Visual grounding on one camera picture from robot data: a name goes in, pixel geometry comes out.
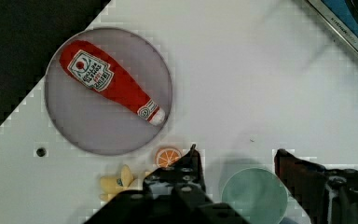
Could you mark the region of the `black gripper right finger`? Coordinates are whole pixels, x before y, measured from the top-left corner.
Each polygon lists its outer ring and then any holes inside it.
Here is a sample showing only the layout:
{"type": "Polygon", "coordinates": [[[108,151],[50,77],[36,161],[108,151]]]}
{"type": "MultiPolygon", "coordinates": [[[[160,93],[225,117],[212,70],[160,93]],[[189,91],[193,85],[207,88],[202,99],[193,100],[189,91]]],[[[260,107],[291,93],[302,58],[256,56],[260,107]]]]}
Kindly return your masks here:
{"type": "Polygon", "coordinates": [[[358,170],[328,169],[284,149],[277,151],[274,167],[311,224],[358,224],[358,170]]]}

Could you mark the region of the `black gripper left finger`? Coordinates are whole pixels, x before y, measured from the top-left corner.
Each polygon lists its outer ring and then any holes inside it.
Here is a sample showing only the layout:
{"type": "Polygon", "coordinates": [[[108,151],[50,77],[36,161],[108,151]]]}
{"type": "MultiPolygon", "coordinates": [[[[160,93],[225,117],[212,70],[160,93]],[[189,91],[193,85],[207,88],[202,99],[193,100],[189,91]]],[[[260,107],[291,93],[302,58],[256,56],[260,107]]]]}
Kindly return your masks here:
{"type": "Polygon", "coordinates": [[[189,151],[168,167],[161,167],[143,181],[143,190],[153,198],[171,195],[175,186],[191,186],[206,190],[201,155],[192,144],[189,151]]]}

